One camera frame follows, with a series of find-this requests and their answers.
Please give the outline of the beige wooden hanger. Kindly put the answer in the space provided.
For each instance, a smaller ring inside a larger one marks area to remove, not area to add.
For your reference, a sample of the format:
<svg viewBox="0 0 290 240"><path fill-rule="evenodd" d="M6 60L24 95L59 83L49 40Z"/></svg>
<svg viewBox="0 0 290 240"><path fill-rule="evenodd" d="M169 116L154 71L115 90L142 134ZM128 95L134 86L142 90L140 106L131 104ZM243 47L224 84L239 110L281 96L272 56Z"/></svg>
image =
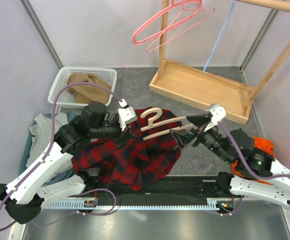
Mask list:
<svg viewBox="0 0 290 240"><path fill-rule="evenodd" d="M171 124L171 123L175 123L175 122L180 122L180 121L186 119L185 116L181 116L181 117L174 117L174 118L169 118L167 120L162 120L162 121L156 122L156 120L158 120L163 115L163 110L161 108L158 108L158 107L153 107L153 108L145 110L144 112L141 113L140 118L145 119L146 117L148 117L151 114L153 114L153 116L151 116L147 119L147 125L140 129L141 132L145 132L145 131L148 131L148 130L151 130L151 129L154 129L154 128L157 128L157 127L160 127L163 125L167 125L167 124ZM166 135L170 132L170 130L181 130L182 131L182 130L189 130L190 128L193 128L193 127L194 127L194 124L190 123L190 124L186 124L186 125L182 125L182 126L178 126L178 127L174 127L174 128L168 128L166 130L145 136L143 138L143 140L147 141L147 140L159 137L159 136Z"/></svg>

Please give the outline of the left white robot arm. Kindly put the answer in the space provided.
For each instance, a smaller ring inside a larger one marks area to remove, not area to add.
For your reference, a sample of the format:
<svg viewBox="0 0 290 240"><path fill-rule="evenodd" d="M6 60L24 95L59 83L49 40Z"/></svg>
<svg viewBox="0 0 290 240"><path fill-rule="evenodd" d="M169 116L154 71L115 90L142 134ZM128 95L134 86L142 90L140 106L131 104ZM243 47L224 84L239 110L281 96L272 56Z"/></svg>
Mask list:
<svg viewBox="0 0 290 240"><path fill-rule="evenodd" d="M115 116L107 107L93 102L82 109L81 115L52 133L43 153L15 180L0 183L0 208L19 224L32 221L43 208L70 196L91 196L93 182L73 175L66 180L45 186L45 182L73 156L88 147L92 139L129 139L129 125L137 120L135 110L125 101Z"/></svg>

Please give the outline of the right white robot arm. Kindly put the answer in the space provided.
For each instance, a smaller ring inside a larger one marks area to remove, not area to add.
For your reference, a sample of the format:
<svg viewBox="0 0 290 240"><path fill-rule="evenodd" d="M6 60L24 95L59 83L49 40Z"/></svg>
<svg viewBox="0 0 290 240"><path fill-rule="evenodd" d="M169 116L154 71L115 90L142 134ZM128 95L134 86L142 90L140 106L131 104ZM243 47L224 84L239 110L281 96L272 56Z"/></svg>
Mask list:
<svg viewBox="0 0 290 240"><path fill-rule="evenodd" d="M253 197L290 210L290 169L271 153L256 146L255 138L242 129L226 129L222 123L225 116L223 109L187 116L194 128L171 129L169 132L181 148L188 144L193 147L204 145L234 167L231 173L218 173L214 184L218 196Z"/></svg>

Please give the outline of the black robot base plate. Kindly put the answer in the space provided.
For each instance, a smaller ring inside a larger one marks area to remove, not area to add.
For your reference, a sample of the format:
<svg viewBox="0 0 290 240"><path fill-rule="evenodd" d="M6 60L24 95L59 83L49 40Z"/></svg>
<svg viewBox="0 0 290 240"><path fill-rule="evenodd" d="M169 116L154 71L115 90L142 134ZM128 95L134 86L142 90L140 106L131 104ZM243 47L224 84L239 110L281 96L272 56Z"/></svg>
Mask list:
<svg viewBox="0 0 290 240"><path fill-rule="evenodd" d="M87 171L78 173L86 184L85 191L108 189L116 196L116 203L202 204L203 200L231 199L234 194L221 183L218 176L166 176L139 190L123 183L103 183Z"/></svg>

